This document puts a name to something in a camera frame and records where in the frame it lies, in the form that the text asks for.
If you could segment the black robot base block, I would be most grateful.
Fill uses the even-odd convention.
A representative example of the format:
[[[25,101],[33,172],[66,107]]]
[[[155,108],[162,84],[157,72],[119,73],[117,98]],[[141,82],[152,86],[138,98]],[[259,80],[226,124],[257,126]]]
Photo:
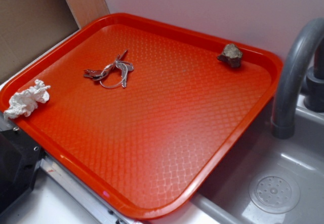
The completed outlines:
[[[1,121],[1,216],[33,191],[43,155],[25,131]]]

